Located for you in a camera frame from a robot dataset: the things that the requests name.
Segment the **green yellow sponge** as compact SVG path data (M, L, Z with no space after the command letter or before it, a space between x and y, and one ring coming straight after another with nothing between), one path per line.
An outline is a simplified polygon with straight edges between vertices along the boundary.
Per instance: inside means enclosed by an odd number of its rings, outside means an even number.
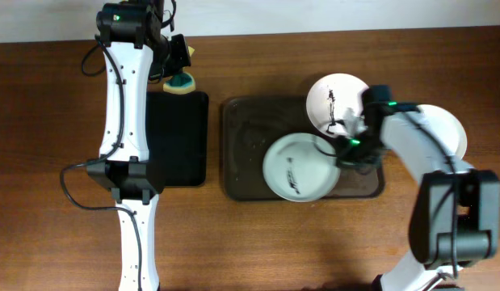
M192 55L194 53L194 49L190 46L188 46L188 48L190 54ZM162 69L162 75L159 77L159 80L161 81L165 79L165 82L162 85L162 89L165 92L174 95L185 95L195 90L195 79L190 73L184 70L185 68L183 68L182 73L167 78L163 77Z

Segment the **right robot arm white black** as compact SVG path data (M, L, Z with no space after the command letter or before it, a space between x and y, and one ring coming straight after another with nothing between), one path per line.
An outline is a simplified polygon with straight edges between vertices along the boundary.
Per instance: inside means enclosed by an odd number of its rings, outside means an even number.
M494 257L500 230L500 179L457 157L437 137L416 103L392 100L386 85L359 93L360 117L337 137L336 165L355 171L380 162L386 150L401 160L419 190L409 223L410 248L373 290L432 290L463 268Z

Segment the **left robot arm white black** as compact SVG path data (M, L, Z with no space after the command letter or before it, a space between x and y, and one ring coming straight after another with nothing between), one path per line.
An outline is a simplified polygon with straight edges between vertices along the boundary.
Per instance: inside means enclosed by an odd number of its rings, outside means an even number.
M96 47L104 56L107 108L99 156L87 174L112 194L120 222L121 290L158 290L154 220L164 188L162 171L150 159L146 132L147 87L174 77L191 64L181 35L165 36L175 13L163 1L106 3L96 15Z

